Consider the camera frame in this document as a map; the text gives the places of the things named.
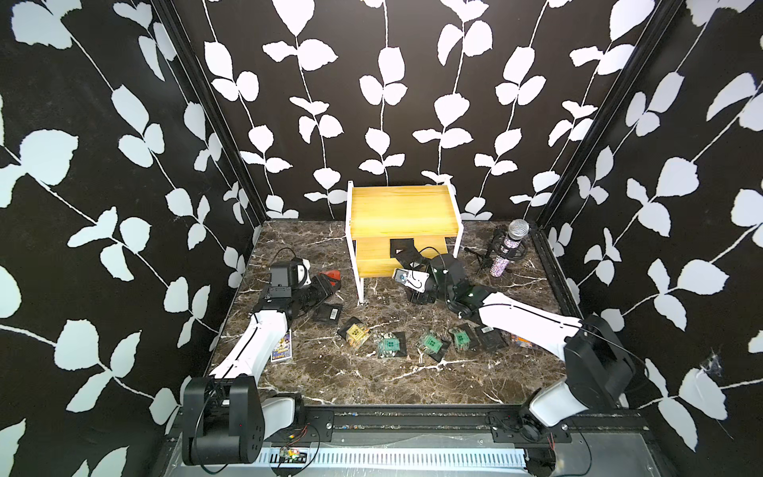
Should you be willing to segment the green label tea bag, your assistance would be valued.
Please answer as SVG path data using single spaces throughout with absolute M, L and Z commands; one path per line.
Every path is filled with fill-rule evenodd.
M 435 362 L 440 363 L 450 348 L 450 344 L 450 341 L 439 337 L 433 331 L 428 331 L 419 338 L 417 348 Z

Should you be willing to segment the small green tea bag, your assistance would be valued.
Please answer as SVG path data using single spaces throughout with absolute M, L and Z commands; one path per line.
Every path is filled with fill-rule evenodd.
M 448 330 L 453 338 L 453 346 L 459 353 L 473 353 L 481 350 L 481 343 L 474 330 L 467 324 L 454 326 Z

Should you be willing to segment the teal floral tea bag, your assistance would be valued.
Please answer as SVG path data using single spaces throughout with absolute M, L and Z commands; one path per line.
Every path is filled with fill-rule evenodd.
M 381 335 L 377 341 L 377 356 L 380 359 L 406 358 L 407 338 L 403 332 L 391 332 Z

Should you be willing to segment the yellow label tea bag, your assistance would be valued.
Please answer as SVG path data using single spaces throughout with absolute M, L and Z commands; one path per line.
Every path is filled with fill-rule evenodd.
M 341 327 L 337 334 L 346 341 L 346 343 L 358 349 L 363 346 L 370 337 L 370 329 L 357 317 L 351 317 L 347 323 Z

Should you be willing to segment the black barcode tea bag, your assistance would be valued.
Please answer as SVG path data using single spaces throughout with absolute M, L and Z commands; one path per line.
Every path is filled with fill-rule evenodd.
M 480 348 L 489 353 L 508 347 L 502 333 L 490 326 L 478 326 L 474 328 Z

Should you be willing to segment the red tea bag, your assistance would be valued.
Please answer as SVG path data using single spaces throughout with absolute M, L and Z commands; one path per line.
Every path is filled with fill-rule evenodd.
M 331 282 L 340 282 L 341 281 L 341 272 L 340 270 L 326 270 L 323 272 Z

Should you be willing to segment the orange label tea bag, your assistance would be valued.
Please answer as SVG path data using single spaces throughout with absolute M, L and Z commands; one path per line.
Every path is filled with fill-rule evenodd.
M 517 335 L 511 335 L 511 341 L 514 345 L 524 349 L 538 349 L 538 346 L 531 341 L 521 338 Z

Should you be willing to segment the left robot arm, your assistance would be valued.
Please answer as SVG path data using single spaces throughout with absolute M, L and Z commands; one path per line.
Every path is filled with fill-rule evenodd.
M 304 258 L 274 262 L 269 284 L 250 312 L 250 324 L 232 351 L 206 377 L 183 392 L 183 463 L 213 473 L 214 465 L 256 461 L 266 439 L 284 429 L 306 431 L 299 395 L 260 398 L 258 384 L 292 322 L 341 289 L 341 272 L 312 274 Z

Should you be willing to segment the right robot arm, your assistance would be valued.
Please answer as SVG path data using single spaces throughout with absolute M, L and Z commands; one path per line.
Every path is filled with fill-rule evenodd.
M 526 340 L 564 363 L 565 378 L 521 407 L 518 425 L 527 433 L 541 433 L 584 411 L 614 409 L 636 375 L 636 356 L 596 315 L 580 319 L 546 312 L 473 284 L 452 254 L 425 258 L 402 250 L 397 261 L 401 267 L 393 279 L 407 288 L 412 302 L 442 300 L 458 318 Z

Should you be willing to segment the wooden two-tier metal shelf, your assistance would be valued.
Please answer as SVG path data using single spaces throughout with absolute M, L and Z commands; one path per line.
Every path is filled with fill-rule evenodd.
M 393 274 L 391 241 L 412 239 L 416 246 L 457 256 L 463 223 L 452 184 L 424 186 L 347 185 L 345 238 L 358 303 L 366 302 L 364 281 Z M 455 245 L 449 248 L 448 238 Z

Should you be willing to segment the colourful card on floor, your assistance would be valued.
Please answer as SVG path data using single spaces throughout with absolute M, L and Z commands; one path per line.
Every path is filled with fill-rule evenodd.
M 293 358 L 292 331 L 288 330 L 272 350 L 270 362 L 281 363 Z

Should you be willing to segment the purple glitter microphone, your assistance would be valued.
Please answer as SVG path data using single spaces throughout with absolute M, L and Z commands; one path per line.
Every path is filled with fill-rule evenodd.
M 490 268 L 493 277 L 501 277 L 511 262 L 516 262 L 526 255 L 524 240 L 530 234 L 530 230 L 530 224 L 524 219 L 515 219 L 507 226 L 497 228 L 491 242 L 496 254 Z

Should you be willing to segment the small green circuit board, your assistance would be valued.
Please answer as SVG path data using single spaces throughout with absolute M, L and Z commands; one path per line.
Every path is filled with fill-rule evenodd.
M 308 454 L 298 448 L 284 447 L 279 451 L 278 465 L 305 464 Z

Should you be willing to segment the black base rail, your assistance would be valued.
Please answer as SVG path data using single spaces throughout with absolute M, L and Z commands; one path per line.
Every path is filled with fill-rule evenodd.
M 522 430 L 518 405 L 306 405 L 295 425 L 265 441 L 337 443 L 345 433 L 486 434 L 494 443 L 546 447 L 572 442 L 572 433 L 648 433 L 637 411 L 586 411 L 546 430 Z

